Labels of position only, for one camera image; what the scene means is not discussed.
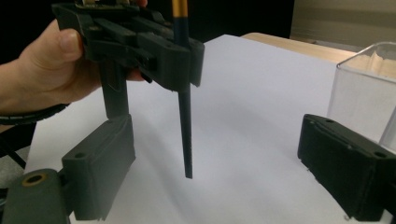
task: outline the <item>clear plastic container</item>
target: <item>clear plastic container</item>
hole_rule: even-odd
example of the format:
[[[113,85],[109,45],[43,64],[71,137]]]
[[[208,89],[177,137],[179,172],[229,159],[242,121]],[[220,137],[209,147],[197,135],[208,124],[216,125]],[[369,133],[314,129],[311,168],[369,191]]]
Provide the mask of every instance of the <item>clear plastic container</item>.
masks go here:
[[[396,43],[337,64],[327,117],[396,153]]]

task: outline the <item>finger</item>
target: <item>finger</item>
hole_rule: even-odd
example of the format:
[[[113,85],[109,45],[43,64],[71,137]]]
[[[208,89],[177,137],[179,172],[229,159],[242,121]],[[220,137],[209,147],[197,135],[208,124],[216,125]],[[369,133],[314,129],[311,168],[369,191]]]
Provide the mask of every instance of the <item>finger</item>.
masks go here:
[[[76,30],[59,31],[53,21],[42,35],[27,50],[35,63],[43,68],[56,69],[82,56],[82,42]]]

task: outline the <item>white table surface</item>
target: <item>white table surface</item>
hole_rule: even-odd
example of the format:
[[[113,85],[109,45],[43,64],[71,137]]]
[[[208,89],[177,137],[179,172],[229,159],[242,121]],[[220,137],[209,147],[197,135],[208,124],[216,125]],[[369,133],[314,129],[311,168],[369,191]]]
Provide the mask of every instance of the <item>white table surface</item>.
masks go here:
[[[136,160],[100,223],[358,223],[297,158],[303,115],[326,115],[335,63],[230,35],[205,47],[202,84],[191,87],[193,179],[184,177],[177,93],[128,82]],[[99,89],[40,121],[26,172],[60,170],[105,120]]]

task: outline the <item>screw hole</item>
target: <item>screw hole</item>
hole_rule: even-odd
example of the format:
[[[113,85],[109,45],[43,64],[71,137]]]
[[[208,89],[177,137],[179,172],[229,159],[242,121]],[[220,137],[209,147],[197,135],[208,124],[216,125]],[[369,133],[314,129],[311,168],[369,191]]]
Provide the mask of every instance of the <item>screw hole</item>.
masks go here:
[[[31,175],[27,176],[23,179],[22,185],[25,187],[32,187],[43,182],[47,178],[46,174],[38,174],[38,175]]]
[[[83,158],[83,157],[85,157],[85,153],[82,153],[82,152],[75,155],[75,158],[78,158],[78,159]]]
[[[386,158],[387,157],[387,155],[385,155],[384,153],[382,153],[382,152],[375,152],[374,153],[377,157],[380,157],[380,158]]]

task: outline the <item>dark background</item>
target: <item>dark background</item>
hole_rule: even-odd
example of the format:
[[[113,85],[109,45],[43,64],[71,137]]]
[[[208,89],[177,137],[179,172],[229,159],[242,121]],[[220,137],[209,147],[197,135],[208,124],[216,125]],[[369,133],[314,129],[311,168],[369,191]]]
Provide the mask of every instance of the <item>dark background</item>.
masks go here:
[[[10,62],[54,19],[50,5],[66,0],[2,0],[0,3],[0,63]],[[190,36],[206,42],[220,35],[259,32],[289,38],[294,1],[189,0]],[[172,22],[172,0],[148,0],[148,8]],[[12,147],[30,143],[35,125],[0,133]]]

